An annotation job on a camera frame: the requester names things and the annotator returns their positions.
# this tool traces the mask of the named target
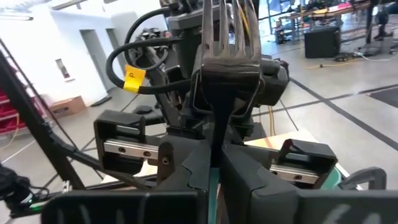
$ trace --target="metal fork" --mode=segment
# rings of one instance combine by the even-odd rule
[[[226,1],[220,0],[220,41],[213,39],[213,3],[203,1],[201,70],[199,86],[214,114],[211,166],[218,167],[229,118],[242,117],[252,107],[260,80],[261,45],[259,25],[251,0],[245,0],[249,48],[245,47],[243,18],[234,0],[235,44],[230,48]]]

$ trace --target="wooden table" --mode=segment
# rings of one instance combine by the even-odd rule
[[[323,12],[324,11],[323,9],[319,9],[319,10],[315,10],[315,11],[305,11],[305,12],[303,12],[303,17],[308,16],[310,18],[315,18],[315,17],[319,18],[319,17],[340,16],[340,15],[351,13],[351,12],[354,12],[357,10],[367,9],[369,6],[370,6],[370,2],[358,4],[357,6],[355,6],[355,9],[352,6],[342,8],[342,9],[339,9],[338,6],[332,6],[332,7],[329,7],[326,12]],[[279,17],[279,20],[281,20],[281,19],[298,19],[300,17],[301,17],[301,13],[292,12],[288,16]]]
[[[319,10],[315,10],[315,11],[305,11],[305,12],[303,12],[302,15],[299,12],[292,12],[288,16],[279,17],[279,20],[288,19],[291,21],[292,39],[295,40],[296,32],[297,32],[297,30],[295,28],[296,27],[296,19],[301,18],[301,16],[303,16],[303,17],[307,16],[309,18],[335,17],[337,20],[337,22],[336,22],[337,27],[341,27],[341,25],[343,24],[341,21],[341,15],[351,13],[354,11],[360,11],[360,10],[367,9],[370,5],[371,5],[370,2],[366,2],[366,3],[355,5],[355,8],[351,5],[349,7],[344,7],[344,8],[339,8],[339,6],[333,6],[333,7],[327,8],[327,9],[319,9]],[[310,28],[312,28],[312,27],[313,27],[313,21],[310,21]],[[361,27],[361,28],[357,27],[357,28],[354,28],[351,30],[346,30],[346,31],[344,31],[344,33],[354,32],[354,31],[357,31],[360,29],[363,29],[363,27]]]
[[[279,134],[279,135],[271,136],[268,138],[262,138],[262,139],[248,141],[248,142],[246,142],[246,144],[250,145],[250,146],[281,149],[281,147],[286,139],[297,139],[297,140],[302,140],[302,141],[318,142],[312,136],[311,133],[309,133],[306,130],[301,130],[301,131],[294,131],[294,132],[286,133],[286,134]],[[342,168],[339,165],[339,163],[336,164],[336,168],[340,171],[340,173],[342,174],[343,177],[349,176],[348,172],[345,171],[344,168]],[[136,174],[135,176],[141,177],[141,176],[151,175],[151,174],[156,174],[156,173],[157,173],[157,166],[151,166],[145,161],[140,173]],[[105,176],[105,178],[103,179],[103,181],[101,183],[108,183],[108,182],[114,182],[114,181],[117,181],[117,179],[107,175],[107,176]]]

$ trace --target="yellow label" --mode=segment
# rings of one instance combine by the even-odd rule
[[[126,65],[126,78],[124,79],[123,89],[138,93],[138,89],[144,81],[145,73],[145,70]]]

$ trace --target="black case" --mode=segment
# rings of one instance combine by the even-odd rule
[[[333,58],[340,53],[340,28],[314,27],[304,33],[306,58]]]

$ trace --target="concrete floor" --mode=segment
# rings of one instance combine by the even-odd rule
[[[359,40],[354,44],[361,45],[363,41]],[[290,63],[292,81],[282,101],[297,128],[310,131],[317,140],[328,144],[348,172],[370,166],[382,167],[389,175],[388,188],[398,189],[398,177],[395,173],[398,169],[398,109],[367,96],[367,93],[379,88],[398,86],[395,70],[398,58],[386,62],[360,60],[346,66],[307,69],[306,67],[320,63],[332,62],[305,59],[303,50],[293,43],[265,43],[262,53],[274,58],[280,57]],[[388,57],[391,55],[381,55],[379,58]],[[93,121],[103,110],[124,109],[130,112],[140,103],[155,103],[153,96],[138,96],[131,102],[134,95],[119,89],[112,90],[110,95],[113,99],[99,107],[88,108],[79,114],[60,119],[62,126],[80,149],[95,147],[95,142],[92,141]],[[280,103],[274,110],[276,134],[295,131],[293,122]],[[269,117],[266,111],[266,106],[260,110],[254,109],[253,116],[255,121],[261,119],[264,129],[269,133]],[[59,128],[54,130],[61,134]],[[161,134],[165,132],[165,126],[149,126],[146,131],[149,135]],[[8,139],[1,140],[0,148],[7,141]],[[96,151],[87,153],[96,157]],[[33,185],[47,184],[51,191],[61,190],[61,179],[56,176],[54,168],[29,134],[17,137],[8,148],[0,151],[0,161],[19,175],[29,177]],[[78,162],[72,164],[84,184],[100,183],[100,177],[92,169]],[[0,203],[0,223],[40,222],[39,216],[9,220],[8,211]]]

